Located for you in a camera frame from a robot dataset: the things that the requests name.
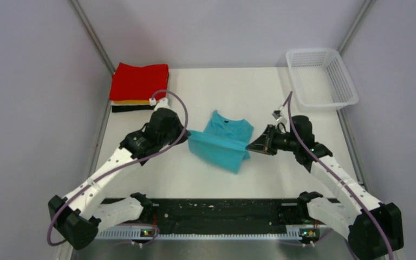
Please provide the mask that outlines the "teal t-shirt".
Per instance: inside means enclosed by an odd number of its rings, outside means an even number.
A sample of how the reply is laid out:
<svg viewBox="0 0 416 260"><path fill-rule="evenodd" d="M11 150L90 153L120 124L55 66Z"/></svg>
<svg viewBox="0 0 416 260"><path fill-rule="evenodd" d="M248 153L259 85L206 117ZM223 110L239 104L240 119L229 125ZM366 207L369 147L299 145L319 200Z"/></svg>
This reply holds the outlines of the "teal t-shirt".
<svg viewBox="0 0 416 260"><path fill-rule="evenodd" d="M203 131L190 130L188 147L206 163L237 174L243 161L250 159L246 146L253 133L247 120L228 119L214 110Z"/></svg>

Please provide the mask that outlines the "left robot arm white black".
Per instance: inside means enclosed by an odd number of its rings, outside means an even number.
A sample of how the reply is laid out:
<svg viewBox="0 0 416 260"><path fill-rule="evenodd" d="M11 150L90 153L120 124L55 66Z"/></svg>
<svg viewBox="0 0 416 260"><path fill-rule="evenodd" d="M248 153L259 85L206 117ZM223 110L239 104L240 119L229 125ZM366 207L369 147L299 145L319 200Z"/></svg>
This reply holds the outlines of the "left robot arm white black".
<svg viewBox="0 0 416 260"><path fill-rule="evenodd" d="M157 106L147 123L128 133L112 155L77 188L64 196L53 196L48 202L50 224L46 242L50 246L69 243L80 250L97 235L129 220L145 224L152 217L151 202L137 192L111 204L103 201L126 179L128 169L138 170L189 138L189 113L184 118L169 106Z"/></svg>

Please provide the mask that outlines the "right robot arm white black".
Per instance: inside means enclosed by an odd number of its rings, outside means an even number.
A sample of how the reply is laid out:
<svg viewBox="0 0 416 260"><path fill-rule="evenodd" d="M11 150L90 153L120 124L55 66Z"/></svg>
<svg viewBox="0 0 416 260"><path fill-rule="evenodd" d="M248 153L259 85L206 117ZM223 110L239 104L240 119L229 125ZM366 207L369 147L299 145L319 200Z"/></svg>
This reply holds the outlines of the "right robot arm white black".
<svg viewBox="0 0 416 260"><path fill-rule="evenodd" d="M333 153L315 141L307 116L293 116L288 132L278 125L267 125L246 149L266 155L291 152L300 165L330 190L341 207L318 192L302 192L296 217L303 223L318 220L326 224L346 240L358 259L393 257L395 251L404 247L400 209L394 203L383 203L353 179Z"/></svg>

